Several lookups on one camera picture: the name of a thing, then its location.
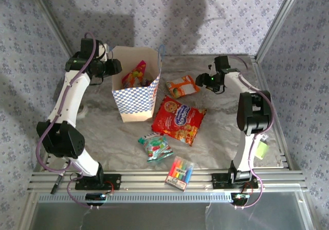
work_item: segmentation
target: yellow sticky note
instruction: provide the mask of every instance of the yellow sticky note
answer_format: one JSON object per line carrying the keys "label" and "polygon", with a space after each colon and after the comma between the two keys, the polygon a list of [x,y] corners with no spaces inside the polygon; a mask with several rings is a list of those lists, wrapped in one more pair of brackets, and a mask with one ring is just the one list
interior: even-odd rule
{"label": "yellow sticky note", "polygon": [[267,153],[267,151],[268,151],[268,145],[260,141],[255,156],[262,160],[265,154]]}

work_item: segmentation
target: marker set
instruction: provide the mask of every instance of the marker set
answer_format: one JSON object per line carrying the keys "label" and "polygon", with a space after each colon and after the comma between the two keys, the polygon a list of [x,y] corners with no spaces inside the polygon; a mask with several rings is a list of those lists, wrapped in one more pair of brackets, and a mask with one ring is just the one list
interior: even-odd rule
{"label": "marker set", "polygon": [[193,163],[181,157],[175,157],[175,161],[169,171],[165,183],[179,190],[185,191],[192,176],[193,167]]}

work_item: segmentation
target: floral wallpaper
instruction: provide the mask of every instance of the floral wallpaper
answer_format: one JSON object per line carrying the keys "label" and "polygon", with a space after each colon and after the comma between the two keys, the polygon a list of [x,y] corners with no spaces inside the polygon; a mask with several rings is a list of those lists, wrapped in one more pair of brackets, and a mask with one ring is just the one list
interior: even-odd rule
{"label": "floral wallpaper", "polygon": [[73,50],[84,31],[167,55],[256,54],[283,0],[44,0]]}
{"label": "floral wallpaper", "polygon": [[329,229],[329,0],[297,0],[261,62],[292,158]]}
{"label": "floral wallpaper", "polygon": [[0,0],[0,229],[16,229],[36,164],[36,124],[54,106],[65,56],[33,0]]}

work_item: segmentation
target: red wrapper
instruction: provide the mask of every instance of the red wrapper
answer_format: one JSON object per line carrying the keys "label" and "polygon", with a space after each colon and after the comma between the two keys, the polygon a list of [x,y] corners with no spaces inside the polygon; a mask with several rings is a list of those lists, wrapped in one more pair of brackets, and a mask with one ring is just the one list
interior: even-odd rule
{"label": "red wrapper", "polygon": [[192,146],[206,112],[206,109],[192,108],[166,96],[155,117],[152,129]]}

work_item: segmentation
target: checkered paper box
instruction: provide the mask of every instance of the checkered paper box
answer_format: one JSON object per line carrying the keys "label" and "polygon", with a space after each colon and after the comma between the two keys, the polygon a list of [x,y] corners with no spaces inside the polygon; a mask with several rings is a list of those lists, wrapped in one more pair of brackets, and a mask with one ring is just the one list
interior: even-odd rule
{"label": "checkered paper box", "polygon": [[[159,52],[151,48],[116,46],[113,49],[113,58],[118,59],[122,66],[122,71],[112,76],[112,94],[123,122],[152,118],[162,67]],[[144,76],[153,79],[151,85],[122,89],[122,78],[142,60],[146,62]]]}

